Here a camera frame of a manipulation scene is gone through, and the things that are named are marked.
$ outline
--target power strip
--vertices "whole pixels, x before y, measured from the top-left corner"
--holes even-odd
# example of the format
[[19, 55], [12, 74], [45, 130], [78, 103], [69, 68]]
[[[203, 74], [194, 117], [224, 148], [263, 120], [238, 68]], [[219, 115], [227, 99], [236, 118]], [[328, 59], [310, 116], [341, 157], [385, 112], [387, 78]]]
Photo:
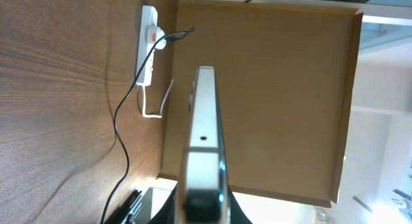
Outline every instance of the power strip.
[[[136, 74], [142, 66], [144, 59], [149, 54], [153, 44], [147, 42], [147, 34], [150, 26], [157, 26], [157, 11], [153, 6], [144, 5], [142, 9], [142, 21], [140, 23], [139, 47], [137, 52]], [[146, 65], [136, 81], [138, 86], [150, 86], [152, 83], [153, 58], [155, 52], [151, 54]]]

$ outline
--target silver metallic object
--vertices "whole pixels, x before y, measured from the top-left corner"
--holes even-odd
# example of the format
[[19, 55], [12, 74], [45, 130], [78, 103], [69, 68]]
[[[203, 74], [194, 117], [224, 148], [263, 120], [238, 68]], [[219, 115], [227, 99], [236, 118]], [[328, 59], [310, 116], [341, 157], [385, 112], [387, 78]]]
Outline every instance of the silver metallic object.
[[174, 223], [230, 223], [216, 73], [201, 66], [191, 95], [191, 129], [175, 196]]

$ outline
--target wooden table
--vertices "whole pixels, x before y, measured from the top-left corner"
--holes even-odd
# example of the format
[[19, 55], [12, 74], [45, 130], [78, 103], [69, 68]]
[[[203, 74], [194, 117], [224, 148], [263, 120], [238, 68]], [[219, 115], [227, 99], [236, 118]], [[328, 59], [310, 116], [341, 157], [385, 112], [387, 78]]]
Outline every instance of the wooden table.
[[[0, 0], [0, 223], [97, 223], [126, 169], [114, 111], [135, 76], [142, 5], [175, 29], [177, 0]], [[147, 110], [169, 79], [158, 51]], [[118, 126], [129, 176], [108, 215], [160, 170], [165, 119], [143, 119], [136, 90]]]

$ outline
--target cardboard box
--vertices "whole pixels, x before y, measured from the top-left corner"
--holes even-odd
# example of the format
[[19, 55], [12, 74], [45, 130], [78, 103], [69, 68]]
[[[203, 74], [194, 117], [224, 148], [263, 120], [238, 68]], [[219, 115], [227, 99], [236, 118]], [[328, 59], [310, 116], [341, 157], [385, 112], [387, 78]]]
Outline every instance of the cardboard box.
[[362, 14], [352, 8], [180, 0], [161, 176], [178, 177], [196, 69], [218, 78], [230, 188], [337, 202]]

